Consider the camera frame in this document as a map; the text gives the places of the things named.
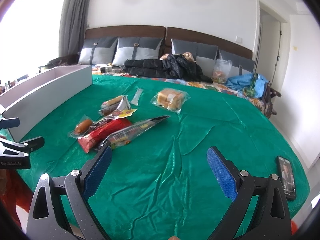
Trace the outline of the person's hand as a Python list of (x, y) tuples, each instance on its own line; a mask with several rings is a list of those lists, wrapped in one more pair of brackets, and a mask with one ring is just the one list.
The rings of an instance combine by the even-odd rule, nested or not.
[(180, 239), (176, 236), (171, 236), (168, 240), (180, 240)]

